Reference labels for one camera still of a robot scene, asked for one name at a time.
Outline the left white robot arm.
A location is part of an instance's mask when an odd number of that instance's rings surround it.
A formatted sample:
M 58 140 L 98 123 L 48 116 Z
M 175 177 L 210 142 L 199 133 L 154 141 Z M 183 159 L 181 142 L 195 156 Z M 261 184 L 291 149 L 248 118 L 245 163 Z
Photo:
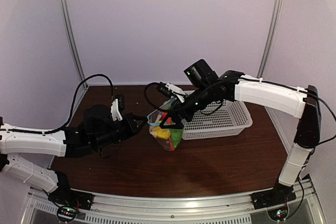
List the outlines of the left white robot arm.
M 8 173 L 24 183 L 35 185 L 64 205 L 76 197 L 67 176 L 44 169 L 22 157 L 20 153 L 48 154 L 65 158 L 80 158 L 110 144 L 118 144 L 137 135 L 147 124 L 147 117 L 122 114 L 117 104 L 94 105 L 86 109 L 77 127 L 61 130 L 35 130 L 1 125 L 1 173 Z

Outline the green toy apple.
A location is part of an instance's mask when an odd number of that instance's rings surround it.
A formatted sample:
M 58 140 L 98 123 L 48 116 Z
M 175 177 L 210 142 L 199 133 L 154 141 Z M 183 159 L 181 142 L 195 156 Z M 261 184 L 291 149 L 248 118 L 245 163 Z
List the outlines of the green toy apple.
M 171 129 L 171 142 L 174 148 L 177 148 L 181 142 L 183 130 Z

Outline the clear zip top bag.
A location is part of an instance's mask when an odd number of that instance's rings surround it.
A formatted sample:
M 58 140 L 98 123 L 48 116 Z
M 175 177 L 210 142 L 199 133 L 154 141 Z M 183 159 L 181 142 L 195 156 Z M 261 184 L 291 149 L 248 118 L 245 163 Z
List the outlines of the clear zip top bag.
M 182 140 L 186 120 L 160 110 L 151 112 L 147 119 L 150 135 L 166 151 L 174 151 Z

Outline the red toy carrot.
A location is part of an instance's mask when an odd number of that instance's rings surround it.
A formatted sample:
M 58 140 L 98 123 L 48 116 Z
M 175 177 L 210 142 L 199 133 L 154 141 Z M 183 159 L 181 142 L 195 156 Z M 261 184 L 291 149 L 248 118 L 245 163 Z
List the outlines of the red toy carrot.
M 159 126 L 162 129 L 169 129 L 171 131 L 171 128 L 169 128 L 169 126 L 173 125 L 173 121 L 170 117 L 167 116 L 167 113 L 163 113 L 162 115 L 162 120 L 160 121 L 160 123 L 163 122 L 163 126 Z M 171 137 L 168 140 L 164 140 L 164 144 L 167 147 L 167 149 L 169 151 L 174 151 L 175 148 L 172 145 L 171 142 Z

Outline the yellow toy lemon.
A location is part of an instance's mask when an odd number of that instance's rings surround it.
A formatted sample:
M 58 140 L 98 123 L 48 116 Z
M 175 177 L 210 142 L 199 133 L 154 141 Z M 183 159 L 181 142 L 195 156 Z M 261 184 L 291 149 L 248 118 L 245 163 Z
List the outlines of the yellow toy lemon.
M 168 140 L 171 137 L 171 132 L 169 129 L 162 129 L 159 126 L 150 128 L 150 134 L 154 138 L 160 138 L 164 140 Z

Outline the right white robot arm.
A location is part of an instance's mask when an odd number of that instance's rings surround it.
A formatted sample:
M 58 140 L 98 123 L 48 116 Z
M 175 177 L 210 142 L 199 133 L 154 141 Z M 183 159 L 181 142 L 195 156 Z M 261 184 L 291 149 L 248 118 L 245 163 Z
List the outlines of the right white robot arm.
M 195 87 L 191 94 L 171 83 L 161 82 L 156 88 L 163 95 L 177 99 L 165 110 L 175 129 L 181 129 L 183 120 L 191 121 L 196 112 L 212 102 L 223 100 L 261 105 L 299 120 L 293 145 L 278 177 L 279 185 L 269 192 L 272 203 L 281 203 L 289 196 L 289 187 L 295 183 L 320 142 L 321 113 L 317 89 L 314 86 L 293 88 L 234 70 L 218 76 L 203 59 L 186 68 L 184 73 Z

